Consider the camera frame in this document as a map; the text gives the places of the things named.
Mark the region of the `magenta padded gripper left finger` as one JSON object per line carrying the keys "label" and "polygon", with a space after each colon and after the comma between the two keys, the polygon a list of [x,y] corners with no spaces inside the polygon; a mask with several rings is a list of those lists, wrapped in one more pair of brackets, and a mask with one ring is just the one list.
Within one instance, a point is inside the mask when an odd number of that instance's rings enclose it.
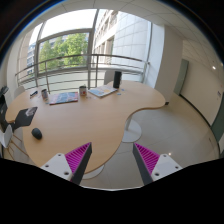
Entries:
{"label": "magenta padded gripper left finger", "polygon": [[66,154],[57,153],[42,166],[42,169],[79,185],[91,154],[92,144],[86,143]]}

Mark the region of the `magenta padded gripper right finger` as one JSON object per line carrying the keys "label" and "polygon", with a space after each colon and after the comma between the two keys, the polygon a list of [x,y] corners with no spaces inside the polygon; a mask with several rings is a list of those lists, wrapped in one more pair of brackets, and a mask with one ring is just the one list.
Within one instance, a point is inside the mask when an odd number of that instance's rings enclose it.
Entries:
{"label": "magenta padded gripper right finger", "polygon": [[182,169],[168,154],[158,154],[138,143],[133,144],[133,155],[145,185]]}

